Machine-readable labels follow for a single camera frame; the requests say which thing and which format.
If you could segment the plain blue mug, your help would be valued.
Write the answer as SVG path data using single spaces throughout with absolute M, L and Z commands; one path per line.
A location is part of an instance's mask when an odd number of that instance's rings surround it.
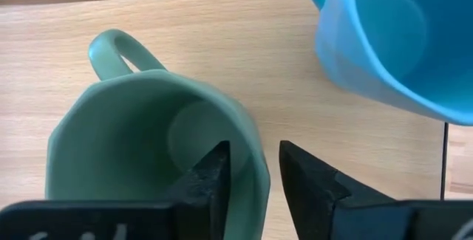
M 312 0 L 315 51 L 354 94 L 473 126 L 473 0 Z

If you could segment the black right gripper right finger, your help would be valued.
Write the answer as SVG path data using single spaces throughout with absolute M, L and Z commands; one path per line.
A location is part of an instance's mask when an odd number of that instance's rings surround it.
M 299 240 L 473 240 L 473 200 L 396 200 L 288 140 L 279 166 Z

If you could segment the plain green mug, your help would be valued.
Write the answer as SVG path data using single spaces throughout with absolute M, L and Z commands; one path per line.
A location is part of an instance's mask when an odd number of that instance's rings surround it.
M 50 135 L 46 198 L 156 199 L 227 140 L 224 240 L 261 240 L 270 174 L 248 110 L 214 86 L 168 71 L 124 31 L 99 34 L 88 55 L 99 80 Z

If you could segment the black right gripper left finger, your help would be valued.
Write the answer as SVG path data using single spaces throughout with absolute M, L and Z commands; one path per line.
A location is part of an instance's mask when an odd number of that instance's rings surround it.
M 0 210 L 0 240 L 223 240 L 231 190 L 222 141 L 151 201 L 34 200 Z

